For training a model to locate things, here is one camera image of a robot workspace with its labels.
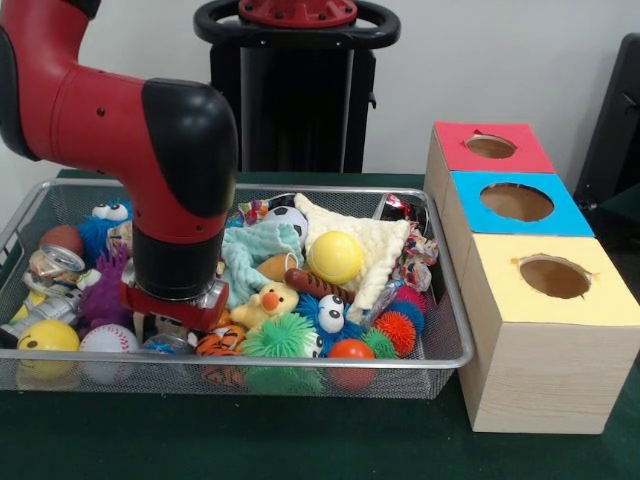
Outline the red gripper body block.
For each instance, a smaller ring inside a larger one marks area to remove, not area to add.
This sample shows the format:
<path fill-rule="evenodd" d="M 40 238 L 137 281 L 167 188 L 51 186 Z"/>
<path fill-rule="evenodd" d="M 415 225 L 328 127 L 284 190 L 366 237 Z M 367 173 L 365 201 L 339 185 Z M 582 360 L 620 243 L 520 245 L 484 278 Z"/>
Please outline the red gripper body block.
<path fill-rule="evenodd" d="M 167 317 L 200 332 L 206 332 L 218 323 L 229 295 L 229 285 L 219 280 L 206 293 L 191 300 L 160 299 L 144 292 L 135 283 L 123 281 L 119 288 L 121 302 L 130 310 Z"/>

